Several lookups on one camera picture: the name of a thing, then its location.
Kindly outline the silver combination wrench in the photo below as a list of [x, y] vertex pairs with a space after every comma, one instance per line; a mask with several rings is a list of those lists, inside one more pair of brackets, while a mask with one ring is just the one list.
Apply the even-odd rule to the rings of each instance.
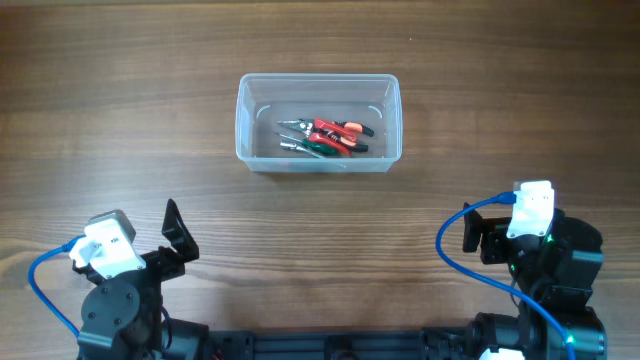
[[308, 155], [311, 155], [315, 158], [319, 158], [319, 159], [324, 159], [324, 156], [321, 155], [320, 153], [317, 153], [313, 150], [307, 149], [297, 143], [290, 143], [290, 142], [281, 142], [280, 143], [280, 147], [284, 150], [287, 151], [291, 151], [291, 152], [299, 152], [299, 153], [306, 153]]

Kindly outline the clear plastic container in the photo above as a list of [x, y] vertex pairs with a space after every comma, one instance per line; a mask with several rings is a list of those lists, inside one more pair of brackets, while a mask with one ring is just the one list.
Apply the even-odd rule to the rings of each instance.
[[[276, 133], [338, 154], [284, 150]], [[246, 74], [235, 136], [238, 158], [254, 172], [386, 172], [402, 155], [399, 81], [390, 74]]]

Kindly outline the green handled screwdriver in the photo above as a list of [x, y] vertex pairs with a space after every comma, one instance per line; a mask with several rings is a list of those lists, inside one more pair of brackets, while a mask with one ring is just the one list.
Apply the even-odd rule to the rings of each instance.
[[323, 144], [319, 144], [319, 143], [313, 143], [307, 139], [298, 139], [295, 137], [291, 137], [288, 135], [284, 135], [281, 133], [276, 133], [276, 135], [284, 138], [284, 141], [281, 142], [290, 142], [290, 143], [297, 143], [307, 149], [313, 150], [317, 153], [320, 153], [321, 155], [325, 157], [327, 156], [335, 156], [338, 154], [338, 151], [328, 145], [323, 145]]

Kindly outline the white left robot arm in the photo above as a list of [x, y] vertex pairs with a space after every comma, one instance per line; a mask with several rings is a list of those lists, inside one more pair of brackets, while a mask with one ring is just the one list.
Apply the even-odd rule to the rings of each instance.
[[176, 203], [167, 201], [162, 235], [168, 247], [138, 254], [136, 231], [121, 210], [91, 218], [72, 246], [73, 270], [95, 284], [82, 308], [81, 359], [206, 359], [209, 327], [169, 316], [162, 283], [185, 274], [199, 258]]

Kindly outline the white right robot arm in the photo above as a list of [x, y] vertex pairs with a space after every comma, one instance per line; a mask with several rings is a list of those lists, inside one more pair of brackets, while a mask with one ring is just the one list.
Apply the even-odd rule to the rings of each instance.
[[[556, 208], [543, 237], [507, 236], [510, 220], [464, 215], [463, 250], [481, 252], [485, 265], [507, 264], [520, 292], [546, 310], [566, 331], [578, 360], [605, 359], [604, 325], [587, 302], [604, 262], [601, 233], [590, 224]], [[464, 350], [479, 356], [500, 348], [527, 359], [566, 359], [565, 343], [555, 328], [525, 302], [516, 317], [480, 313], [468, 325]]]

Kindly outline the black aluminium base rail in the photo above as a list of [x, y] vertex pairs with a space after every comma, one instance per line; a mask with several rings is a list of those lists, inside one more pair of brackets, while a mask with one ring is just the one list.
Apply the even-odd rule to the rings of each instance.
[[462, 328], [420, 331], [295, 332], [212, 331], [212, 359], [469, 359]]

